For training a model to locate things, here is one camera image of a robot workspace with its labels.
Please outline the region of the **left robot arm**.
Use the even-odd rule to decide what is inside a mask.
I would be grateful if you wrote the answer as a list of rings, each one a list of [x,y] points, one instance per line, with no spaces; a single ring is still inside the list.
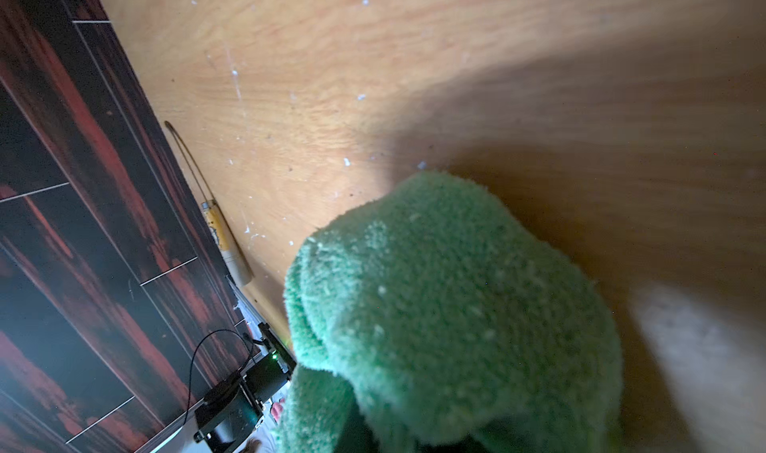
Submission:
[[[296,361],[270,325],[257,325],[261,335],[242,333],[249,349],[243,366],[205,395],[193,410],[195,443],[211,452],[237,452],[271,417],[270,409],[289,386]]]

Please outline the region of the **leftmost sickle yellow label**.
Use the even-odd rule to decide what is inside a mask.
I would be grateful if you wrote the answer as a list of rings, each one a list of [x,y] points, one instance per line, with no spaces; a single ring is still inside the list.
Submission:
[[[221,207],[215,199],[215,195],[190,149],[171,122],[165,121],[164,126],[170,132],[177,147],[180,149],[182,157],[190,169],[193,182],[197,185],[203,196],[203,201],[201,202],[203,217],[229,270],[231,281],[240,291],[253,281],[251,269],[247,265],[245,257],[235,240],[235,236],[221,211]]]

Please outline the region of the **green microfibre rag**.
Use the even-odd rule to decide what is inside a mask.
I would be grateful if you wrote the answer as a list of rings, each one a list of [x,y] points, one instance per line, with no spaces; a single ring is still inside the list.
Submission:
[[[281,452],[618,452],[622,349],[563,253],[423,172],[311,235],[285,278]]]

